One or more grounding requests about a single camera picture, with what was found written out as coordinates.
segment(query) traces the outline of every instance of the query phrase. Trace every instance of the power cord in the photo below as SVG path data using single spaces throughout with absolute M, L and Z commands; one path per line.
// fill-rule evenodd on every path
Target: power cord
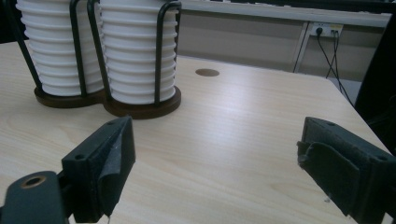
M 333 54 L 333 56 L 332 56 L 332 62 L 331 62 L 331 63 L 330 63 L 330 61 L 329 61 L 329 58 L 327 57 L 326 51 L 324 50 L 324 48 L 322 47 L 322 45 L 321 45 L 321 43 L 320 43 L 320 36 L 321 36 L 321 34 L 323 33 L 323 29 L 319 27 L 319 28 L 316 30 L 316 32 L 317 32 L 318 44 L 319 44 L 320 49 L 322 50 L 322 52 L 323 52 L 323 54 L 324 54 L 324 57 L 326 58 L 327 65 L 329 65 L 329 71 L 328 71 L 328 73 L 327 73 L 326 78 L 328 78 L 330 72 L 332 72 L 332 73 L 334 74 L 334 76 L 335 76 L 335 79 L 336 79 L 337 82 L 338 82 L 338 86 L 340 87 L 340 92 L 343 93 L 343 94 L 345 95 L 346 99 L 349 101 L 349 103 L 350 103 L 352 106 L 354 106 L 354 105 L 352 104 L 352 101 L 350 100 L 348 94 L 347 94 L 346 89 L 344 88 L 344 85 L 343 85 L 342 82 L 341 82 L 341 79 L 340 79 L 339 73 L 338 73 L 337 50 L 338 50 L 338 44 L 339 44 L 339 39 L 340 39 L 340 36 L 339 36 L 339 34 L 338 34 L 338 31 L 332 32 L 332 35 L 333 35 L 333 50 L 334 50 L 334 54 Z

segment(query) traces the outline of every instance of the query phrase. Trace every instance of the table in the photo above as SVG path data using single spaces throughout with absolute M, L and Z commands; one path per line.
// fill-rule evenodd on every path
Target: table
M 136 163 L 111 223 L 354 223 L 297 165 L 307 116 L 384 148 L 329 80 L 180 56 L 176 82 L 176 111 L 133 121 Z M 43 106 L 34 87 L 18 45 L 0 45 L 0 204 L 115 118 L 102 105 Z

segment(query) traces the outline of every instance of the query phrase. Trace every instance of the power outlet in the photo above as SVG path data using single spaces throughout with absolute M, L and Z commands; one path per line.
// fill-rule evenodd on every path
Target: power outlet
M 325 23 L 325 22 L 314 22 L 312 26 L 311 35 L 318 35 L 317 29 L 322 28 L 322 33 L 320 36 L 334 37 L 333 32 L 338 31 L 338 36 L 341 35 L 343 31 L 342 24 L 335 23 Z

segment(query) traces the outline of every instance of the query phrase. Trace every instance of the white pleated container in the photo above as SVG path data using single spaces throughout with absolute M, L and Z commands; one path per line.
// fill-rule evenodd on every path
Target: white pleated container
M 81 95 L 69 4 L 69 0 L 18 0 L 16 5 L 43 91 L 55 96 Z M 93 93 L 103 88 L 103 81 L 86 6 L 87 0 L 78 2 L 78 32 L 87 93 Z M 98 5 L 95 14 L 101 34 Z
M 165 0 L 101 0 L 103 44 L 111 94 L 130 105 L 154 103 L 157 17 Z M 163 24 L 160 101 L 175 90 L 177 11 Z

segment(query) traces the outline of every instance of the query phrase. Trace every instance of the black wire holder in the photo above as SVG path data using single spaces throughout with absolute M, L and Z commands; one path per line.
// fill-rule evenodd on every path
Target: black wire holder
M 12 33 L 14 34 L 20 48 L 22 55 L 28 65 L 29 71 L 35 82 L 35 98 L 37 101 L 49 107 L 55 108 L 77 108 L 95 104 L 103 104 L 105 110 L 115 116 L 126 116 L 131 115 L 134 119 L 153 119 L 160 116 L 164 116 L 176 110 L 181 103 L 181 92 L 180 89 L 175 86 L 175 94 L 170 99 L 163 102 L 160 101 L 160 89 L 161 89 L 161 70 L 162 70 L 162 47 L 163 47 L 163 20 L 165 13 L 169 9 L 176 9 L 178 13 L 176 15 L 177 26 L 176 32 L 177 37 L 175 41 L 178 41 L 178 31 L 181 17 L 181 3 L 177 0 L 170 0 L 165 3 L 157 17 L 157 36 L 156 36 L 156 61 L 155 61 L 155 92 L 154 92 L 154 103 L 149 105 L 129 105 L 115 100 L 111 95 L 111 89 L 108 82 L 106 62 L 104 53 L 102 51 L 102 43 L 97 29 L 97 23 L 94 13 L 94 5 L 99 3 L 100 0 L 88 0 L 87 11 L 88 17 L 92 29 L 93 43 L 95 45 L 97 59 L 99 62 L 101 77 L 104 88 L 100 91 L 87 93 L 86 81 L 84 76 L 83 61 L 81 54 L 81 43 L 79 39 L 78 31 L 78 16 L 77 16 L 77 4 L 79 0 L 70 0 L 70 21 L 72 25 L 76 61 L 78 68 L 78 80 L 81 95 L 78 96 L 55 96 L 48 94 L 43 91 L 42 83 L 40 82 L 37 71 L 35 70 L 35 64 L 30 56 L 29 50 L 23 39 L 22 30 L 17 24 L 17 19 L 11 10 L 9 0 L 3 0 L 6 16 L 10 23 Z

